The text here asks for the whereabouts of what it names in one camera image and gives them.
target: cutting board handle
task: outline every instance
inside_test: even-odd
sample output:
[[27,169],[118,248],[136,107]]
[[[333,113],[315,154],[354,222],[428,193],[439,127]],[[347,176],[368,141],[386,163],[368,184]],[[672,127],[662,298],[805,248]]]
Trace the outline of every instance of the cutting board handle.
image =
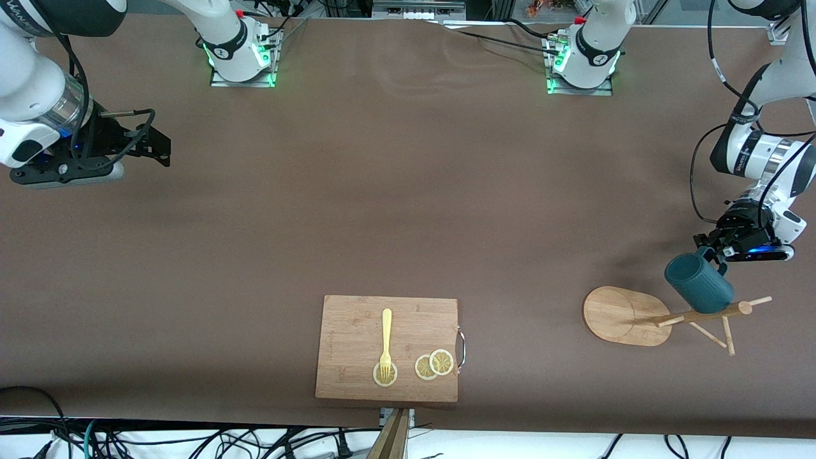
[[459,334],[459,337],[462,338],[462,361],[459,362],[459,366],[456,368],[456,374],[460,374],[464,366],[464,360],[468,357],[468,347],[464,342],[464,332],[462,331],[461,325],[456,325],[456,332]]

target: lemon slice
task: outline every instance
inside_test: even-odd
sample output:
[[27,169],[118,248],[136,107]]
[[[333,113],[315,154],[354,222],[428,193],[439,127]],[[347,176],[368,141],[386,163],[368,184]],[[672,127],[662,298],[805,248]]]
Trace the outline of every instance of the lemon slice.
[[374,378],[374,382],[377,385],[381,385],[382,387],[388,387],[397,380],[397,365],[394,365],[394,362],[391,362],[391,377],[386,380],[379,379],[379,362],[374,366],[374,371],[371,372],[371,376]]
[[433,372],[431,369],[431,355],[420,355],[418,359],[416,359],[416,363],[414,363],[414,371],[416,372],[416,376],[424,379],[425,381],[431,381],[433,378],[437,377],[437,374]]
[[454,369],[454,356],[444,349],[434,350],[428,360],[430,360],[431,370],[441,377]]

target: teal mug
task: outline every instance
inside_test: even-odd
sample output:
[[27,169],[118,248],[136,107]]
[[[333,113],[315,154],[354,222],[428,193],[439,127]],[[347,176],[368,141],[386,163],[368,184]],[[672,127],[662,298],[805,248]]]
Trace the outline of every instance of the teal mug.
[[663,272],[691,309],[703,314],[720,312],[734,299],[734,286],[723,277],[728,263],[722,261],[715,270],[710,263],[713,257],[714,249],[701,247],[696,253],[675,257]]

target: wooden base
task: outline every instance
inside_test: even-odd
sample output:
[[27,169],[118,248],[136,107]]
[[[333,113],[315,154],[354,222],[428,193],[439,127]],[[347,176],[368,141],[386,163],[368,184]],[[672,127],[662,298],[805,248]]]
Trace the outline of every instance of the wooden base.
[[596,288],[583,301],[583,320],[602,340],[628,345],[661,345],[671,327],[655,327],[654,318],[667,315],[661,301],[625,288]]

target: brown tablecloth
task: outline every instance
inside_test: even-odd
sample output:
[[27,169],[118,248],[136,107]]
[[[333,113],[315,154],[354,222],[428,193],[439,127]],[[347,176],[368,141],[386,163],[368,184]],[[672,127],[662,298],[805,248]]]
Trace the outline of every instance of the brown tablecloth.
[[[692,328],[641,348],[581,319],[607,284],[687,309],[663,267],[711,229],[689,158],[735,102],[704,29],[633,29],[606,98],[548,95],[537,53],[421,21],[309,21],[274,89],[208,87],[195,37],[182,16],[133,15],[73,40],[101,104],[156,109],[173,164],[0,180],[0,383],[46,388],[70,416],[371,425],[376,404],[313,396],[323,296],[458,298],[459,402],[419,422],[816,436],[816,230],[793,261],[732,267],[738,298],[774,297],[731,321],[736,357]],[[736,87],[779,52],[761,29],[715,39]],[[812,127],[801,100],[763,120]],[[712,142],[698,196],[717,217],[747,181],[711,169]],[[794,210],[816,218],[816,196]],[[51,413],[22,395],[0,410]]]

